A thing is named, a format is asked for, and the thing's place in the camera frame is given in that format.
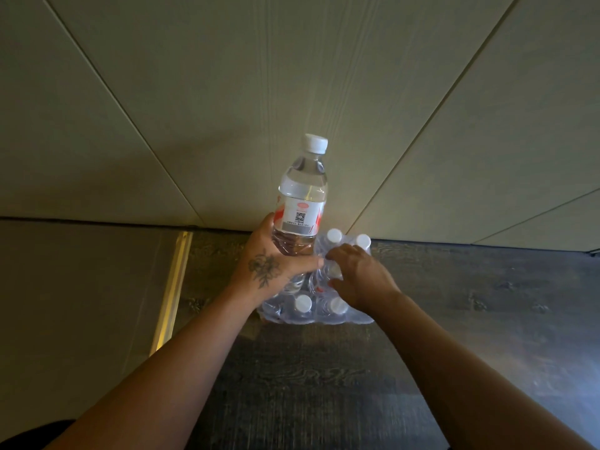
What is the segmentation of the person's left hand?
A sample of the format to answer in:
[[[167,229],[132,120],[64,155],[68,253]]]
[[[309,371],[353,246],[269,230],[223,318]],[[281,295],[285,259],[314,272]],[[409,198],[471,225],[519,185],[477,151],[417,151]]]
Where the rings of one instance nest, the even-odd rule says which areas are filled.
[[[227,290],[252,306],[278,294],[291,282],[281,274],[278,256],[285,256],[273,241],[274,213],[268,213],[242,250]]]

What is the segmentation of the person's left forearm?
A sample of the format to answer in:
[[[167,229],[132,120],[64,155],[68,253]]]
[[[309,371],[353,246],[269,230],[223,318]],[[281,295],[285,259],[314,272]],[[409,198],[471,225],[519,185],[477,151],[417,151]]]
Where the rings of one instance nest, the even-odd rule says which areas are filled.
[[[229,285],[45,450],[183,450],[255,308],[281,285]]]

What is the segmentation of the gold metal floor strip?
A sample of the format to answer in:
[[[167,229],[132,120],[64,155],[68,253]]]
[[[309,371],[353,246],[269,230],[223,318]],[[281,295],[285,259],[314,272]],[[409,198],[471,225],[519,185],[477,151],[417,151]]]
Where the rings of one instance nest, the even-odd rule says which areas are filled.
[[[149,356],[154,355],[173,335],[192,239],[193,232],[190,231],[179,232],[177,236]]]

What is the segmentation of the clear plastic shrink wrap pack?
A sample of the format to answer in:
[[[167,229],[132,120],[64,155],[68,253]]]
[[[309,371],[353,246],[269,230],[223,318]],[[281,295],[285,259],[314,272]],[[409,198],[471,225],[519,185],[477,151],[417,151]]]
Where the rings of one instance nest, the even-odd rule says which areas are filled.
[[[315,255],[325,258],[331,249],[345,243],[357,246],[367,254],[371,253],[371,238],[367,234],[349,236],[337,228],[319,233],[314,239],[274,229],[273,241],[287,256]],[[342,277],[337,263],[324,260],[321,268],[291,277],[280,292],[259,304],[256,312],[267,322],[288,325],[372,323],[372,318],[352,308],[330,286],[330,280]]]

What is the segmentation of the person's right hand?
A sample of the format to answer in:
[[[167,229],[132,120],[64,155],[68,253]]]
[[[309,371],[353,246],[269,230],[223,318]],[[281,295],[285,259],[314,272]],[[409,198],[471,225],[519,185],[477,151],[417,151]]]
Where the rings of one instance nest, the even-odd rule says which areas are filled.
[[[339,267],[339,279],[351,283],[351,293],[338,295],[352,308],[375,320],[403,296],[388,270],[359,247],[342,244],[330,250],[326,259]]]

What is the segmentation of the clear water bottle red label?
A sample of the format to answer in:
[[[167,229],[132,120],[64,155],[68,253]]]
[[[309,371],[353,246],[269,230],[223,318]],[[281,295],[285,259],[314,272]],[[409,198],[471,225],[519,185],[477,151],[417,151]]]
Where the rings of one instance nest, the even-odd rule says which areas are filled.
[[[299,156],[282,176],[272,236],[285,256],[313,253],[328,193],[322,160],[327,148],[325,137],[305,134]]]

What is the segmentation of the person's right forearm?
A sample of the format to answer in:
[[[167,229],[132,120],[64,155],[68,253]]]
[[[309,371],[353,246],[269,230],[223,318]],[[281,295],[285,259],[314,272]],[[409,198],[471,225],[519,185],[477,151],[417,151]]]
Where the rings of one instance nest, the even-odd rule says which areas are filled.
[[[407,296],[386,291],[367,304],[452,450],[595,450]]]

